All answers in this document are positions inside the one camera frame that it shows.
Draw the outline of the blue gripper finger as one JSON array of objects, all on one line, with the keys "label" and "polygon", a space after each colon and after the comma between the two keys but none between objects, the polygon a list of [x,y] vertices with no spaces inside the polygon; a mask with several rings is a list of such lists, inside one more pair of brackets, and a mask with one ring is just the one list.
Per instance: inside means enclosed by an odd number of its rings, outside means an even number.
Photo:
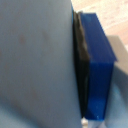
[{"label": "blue gripper finger", "polygon": [[73,44],[81,117],[103,120],[117,58],[95,13],[73,14]]}]

